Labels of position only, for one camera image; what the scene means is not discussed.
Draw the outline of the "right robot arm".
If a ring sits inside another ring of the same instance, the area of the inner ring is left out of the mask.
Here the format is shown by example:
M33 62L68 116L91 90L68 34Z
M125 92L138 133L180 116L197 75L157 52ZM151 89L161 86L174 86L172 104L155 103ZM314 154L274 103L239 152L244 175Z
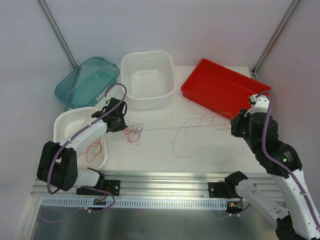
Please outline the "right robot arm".
M231 119L231 135L242 138L255 159L278 186L283 207L260 191L241 171L228 175L224 191L242 197L275 228L280 240L318 240L320 215L307 192L303 166L296 150L279 140L278 123L266 108L242 109Z

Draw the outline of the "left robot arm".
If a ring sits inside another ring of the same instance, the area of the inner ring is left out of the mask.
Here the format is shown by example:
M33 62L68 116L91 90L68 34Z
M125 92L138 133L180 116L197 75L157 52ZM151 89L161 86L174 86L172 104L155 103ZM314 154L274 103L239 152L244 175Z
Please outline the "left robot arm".
M67 192L73 187L89 189L95 195L104 191L105 175L93 168L79 168L78 157L98 138L124 130L126 113L125 101L110 98L71 137L44 144L36 176L46 183L49 194Z

